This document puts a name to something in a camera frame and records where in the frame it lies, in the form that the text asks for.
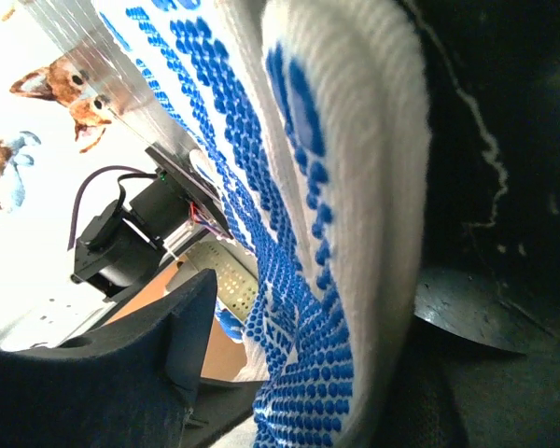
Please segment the blue dotted work glove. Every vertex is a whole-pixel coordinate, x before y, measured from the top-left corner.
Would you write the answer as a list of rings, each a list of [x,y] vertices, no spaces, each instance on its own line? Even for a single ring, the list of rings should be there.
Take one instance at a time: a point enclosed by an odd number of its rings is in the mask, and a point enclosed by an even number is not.
[[[372,447],[413,317],[430,143],[394,1],[98,1],[258,263],[255,447]]]

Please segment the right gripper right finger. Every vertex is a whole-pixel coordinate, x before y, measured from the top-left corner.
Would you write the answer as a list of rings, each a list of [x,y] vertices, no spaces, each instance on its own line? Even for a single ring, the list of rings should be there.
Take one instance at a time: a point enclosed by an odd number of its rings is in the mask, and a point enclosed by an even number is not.
[[[480,275],[425,269],[381,447],[560,447],[560,339]]]

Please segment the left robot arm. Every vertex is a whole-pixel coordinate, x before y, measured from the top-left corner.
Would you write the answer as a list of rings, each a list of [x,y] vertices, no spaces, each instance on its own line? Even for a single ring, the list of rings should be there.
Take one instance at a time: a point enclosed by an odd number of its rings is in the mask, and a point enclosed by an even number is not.
[[[73,283],[87,283],[111,299],[157,271],[167,253],[165,239],[189,219],[189,196],[174,181],[150,178],[129,206],[122,189],[76,238]]]

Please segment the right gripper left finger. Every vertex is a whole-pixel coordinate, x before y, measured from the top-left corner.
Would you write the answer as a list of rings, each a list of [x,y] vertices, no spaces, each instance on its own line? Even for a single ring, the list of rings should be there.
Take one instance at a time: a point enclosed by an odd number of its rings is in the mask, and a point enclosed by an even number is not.
[[[205,447],[251,413],[259,383],[201,376],[211,270],[55,348],[0,350],[0,447]]]

